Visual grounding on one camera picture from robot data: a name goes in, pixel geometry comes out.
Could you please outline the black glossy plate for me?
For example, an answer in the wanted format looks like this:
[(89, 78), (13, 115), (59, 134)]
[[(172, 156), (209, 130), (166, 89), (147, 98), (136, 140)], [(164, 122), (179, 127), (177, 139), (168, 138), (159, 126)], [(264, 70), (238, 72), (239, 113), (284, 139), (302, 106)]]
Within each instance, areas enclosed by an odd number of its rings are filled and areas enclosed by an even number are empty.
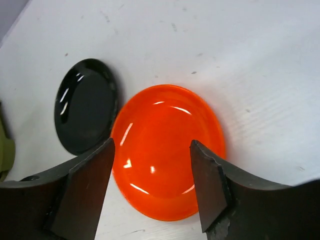
[(110, 137), (119, 111), (117, 80), (102, 61), (87, 58), (64, 76), (54, 104), (54, 125), (62, 146), (81, 155)]

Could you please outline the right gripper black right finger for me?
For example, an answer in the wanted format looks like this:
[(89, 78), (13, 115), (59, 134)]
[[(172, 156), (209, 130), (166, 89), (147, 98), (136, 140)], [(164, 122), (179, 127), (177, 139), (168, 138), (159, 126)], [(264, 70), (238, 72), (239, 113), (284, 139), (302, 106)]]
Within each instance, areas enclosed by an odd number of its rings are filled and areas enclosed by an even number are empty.
[(209, 240), (319, 239), (319, 180), (295, 186), (269, 181), (197, 140), (190, 157), (201, 229)]

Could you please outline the olive green plastic bin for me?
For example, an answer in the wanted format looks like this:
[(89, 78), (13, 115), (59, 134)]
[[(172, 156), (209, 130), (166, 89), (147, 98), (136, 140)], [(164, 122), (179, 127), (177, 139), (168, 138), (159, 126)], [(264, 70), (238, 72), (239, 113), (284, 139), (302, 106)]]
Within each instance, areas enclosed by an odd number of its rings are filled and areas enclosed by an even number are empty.
[(5, 112), (0, 104), (0, 182), (4, 182), (13, 168), (16, 156), (16, 144), (11, 138)]

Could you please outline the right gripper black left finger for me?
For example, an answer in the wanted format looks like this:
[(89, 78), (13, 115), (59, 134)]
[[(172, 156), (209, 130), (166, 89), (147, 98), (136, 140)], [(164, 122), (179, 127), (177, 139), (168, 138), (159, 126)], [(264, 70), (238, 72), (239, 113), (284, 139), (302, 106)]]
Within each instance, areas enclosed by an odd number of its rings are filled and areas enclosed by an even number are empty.
[(112, 138), (48, 170), (0, 185), (3, 240), (93, 240), (115, 158)]

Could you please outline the orange glossy plate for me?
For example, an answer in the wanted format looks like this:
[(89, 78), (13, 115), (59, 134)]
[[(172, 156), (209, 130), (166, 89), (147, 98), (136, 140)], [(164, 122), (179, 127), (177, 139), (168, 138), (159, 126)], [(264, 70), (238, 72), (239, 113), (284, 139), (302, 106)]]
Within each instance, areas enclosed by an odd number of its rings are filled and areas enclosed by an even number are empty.
[(227, 155), (213, 109), (194, 92), (171, 84), (146, 88), (120, 110), (111, 131), (115, 182), (130, 205), (159, 221), (179, 221), (198, 211), (190, 145), (200, 141)]

